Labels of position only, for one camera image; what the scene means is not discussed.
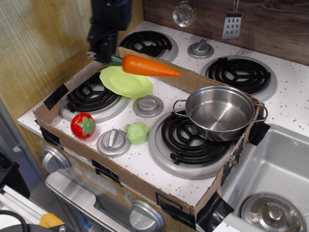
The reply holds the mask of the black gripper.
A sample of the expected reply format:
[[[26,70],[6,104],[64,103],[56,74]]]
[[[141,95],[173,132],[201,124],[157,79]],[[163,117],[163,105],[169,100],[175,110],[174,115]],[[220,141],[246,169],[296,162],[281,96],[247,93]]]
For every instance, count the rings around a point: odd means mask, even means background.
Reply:
[[[91,28],[87,40],[89,58],[110,63],[117,48],[119,31],[127,30],[131,21],[131,0],[92,0]]]

